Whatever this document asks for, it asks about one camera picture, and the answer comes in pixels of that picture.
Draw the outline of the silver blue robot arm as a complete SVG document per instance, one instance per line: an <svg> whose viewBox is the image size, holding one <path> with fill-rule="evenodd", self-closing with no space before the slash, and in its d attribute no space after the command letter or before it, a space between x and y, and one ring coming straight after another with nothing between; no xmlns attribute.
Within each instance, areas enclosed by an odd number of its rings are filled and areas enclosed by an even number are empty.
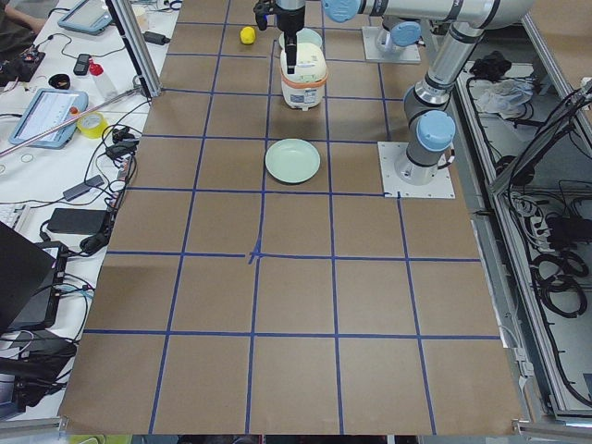
<svg viewBox="0 0 592 444"><path fill-rule="evenodd" d="M421 112L443 110L468 57L487 29L507 27L525 16L532 1L324 1L325 14L337 23L357 15L392 16L401 19L432 19L450 25L436 58L418 81L404 107L410 122Z"/></svg>

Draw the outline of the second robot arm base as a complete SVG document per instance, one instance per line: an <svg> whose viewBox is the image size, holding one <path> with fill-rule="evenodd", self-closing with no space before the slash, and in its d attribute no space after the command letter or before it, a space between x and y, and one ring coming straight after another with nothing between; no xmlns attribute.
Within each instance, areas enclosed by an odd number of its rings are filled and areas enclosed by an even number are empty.
<svg viewBox="0 0 592 444"><path fill-rule="evenodd" d="M376 47L382 53L393 53L397 48L416 44L420 40L421 32L417 19L386 15L382 20L382 29L376 37Z"/></svg>

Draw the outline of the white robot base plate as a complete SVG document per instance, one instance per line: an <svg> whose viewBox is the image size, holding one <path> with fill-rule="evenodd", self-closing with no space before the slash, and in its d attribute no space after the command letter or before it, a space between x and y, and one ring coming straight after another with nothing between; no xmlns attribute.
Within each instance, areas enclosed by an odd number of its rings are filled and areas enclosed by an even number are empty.
<svg viewBox="0 0 592 444"><path fill-rule="evenodd" d="M407 142L379 142L383 194L390 198L454 199L450 169L442 155L435 166L417 166L407 156Z"/></svg>

